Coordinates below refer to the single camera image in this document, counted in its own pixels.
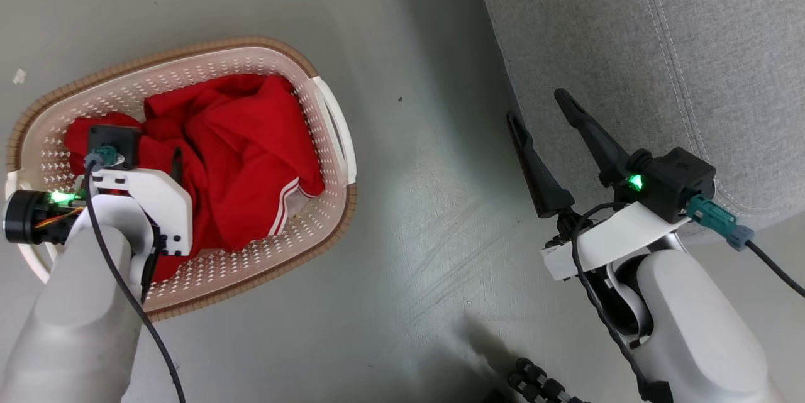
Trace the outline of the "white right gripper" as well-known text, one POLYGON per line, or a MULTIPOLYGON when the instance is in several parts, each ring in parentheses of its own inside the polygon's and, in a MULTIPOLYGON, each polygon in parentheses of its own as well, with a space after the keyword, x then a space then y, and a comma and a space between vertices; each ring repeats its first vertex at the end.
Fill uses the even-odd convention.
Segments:
MULTIPOLYGON (((621 184, 629 179, 626 151, 576 102, 569 91, 557 89, 553 94, 565 119, 578 133, 600 170, 599 180, 604 187, 621 184)), ((567 214, 575 204, 574 197, 553 177, 534 149, 531 133, 514 111, 506 114, 506 124, 514 143, 521 171, 531 194, 535 211, 541 219, 567 214)), ((580 265, 587 272, 615 262, 640 248, 672 233, 691 219, 684 216, 668 223, 646 206, 635 203, 614 213, 609 219, 579 234, 574 245, 580 265)), ((541 251, 547 270, 561 282, 578 274, 572 259, 572 244, 551 246, 541 251)))

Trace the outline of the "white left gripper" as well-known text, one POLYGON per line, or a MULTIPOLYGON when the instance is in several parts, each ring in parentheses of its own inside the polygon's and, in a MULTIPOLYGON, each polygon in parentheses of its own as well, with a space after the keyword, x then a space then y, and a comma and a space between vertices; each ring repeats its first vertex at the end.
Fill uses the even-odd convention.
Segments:
POLYGON ((192 199, 181 187, 183 149, 170 159, 170 177, 153 169, 101 169, 78 193, 17 190, 8 197, 3 231, 17 245, 66 245, 78 231, 92 228, 89 203, 101 226, 123 232, 133 254, 166 251, 189 256, 192 248, 192 199))

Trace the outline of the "red garment with white stripes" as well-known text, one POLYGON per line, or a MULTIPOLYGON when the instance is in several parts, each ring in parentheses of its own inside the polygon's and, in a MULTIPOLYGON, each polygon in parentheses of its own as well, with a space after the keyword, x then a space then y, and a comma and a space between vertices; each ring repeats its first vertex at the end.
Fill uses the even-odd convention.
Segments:
POLYGON ((141 168, 170 173, 180 148, 193 205, 191 258, 281 234, 291 195, 312 199, 325 189, 300 103, 282 76, 218 77, 149 97, 144 110, 144 122, 121 113, 73 121, 64 137, 70 168, 83 173, 89 129, 100 123, 141 131, 141 168))

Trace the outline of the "cream perforated basket brown rim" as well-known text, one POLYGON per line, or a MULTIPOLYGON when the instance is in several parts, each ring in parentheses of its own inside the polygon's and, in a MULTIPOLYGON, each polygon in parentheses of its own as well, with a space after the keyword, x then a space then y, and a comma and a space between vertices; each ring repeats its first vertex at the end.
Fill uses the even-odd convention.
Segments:
POLYGON ((48 92, 9 134, 4 194, 68 190, 74 182, 64 134, 73 119, 117 111, 143 119, 147 97, 230 74, 279 74, 294 87, 319 157, 325 190, 290 217, 284 234, 241 251, 202 251, 153 284, 144 309, 155 321, 221 302, 309 262, 340 240, 357 202, 357 159, 336 97, 308 59, 281 40, 233 37, 111 66, 48 92))

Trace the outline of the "grey fabric sofa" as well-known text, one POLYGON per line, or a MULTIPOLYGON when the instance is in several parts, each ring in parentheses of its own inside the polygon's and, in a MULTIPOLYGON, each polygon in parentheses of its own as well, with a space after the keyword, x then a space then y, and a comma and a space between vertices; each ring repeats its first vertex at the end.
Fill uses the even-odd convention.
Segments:
POLYGON ((535 149, 584 212, 613 197, 554 98, 633 153, 684 148, 753 230, 805 211, 805 0, 485 0, 535 149))

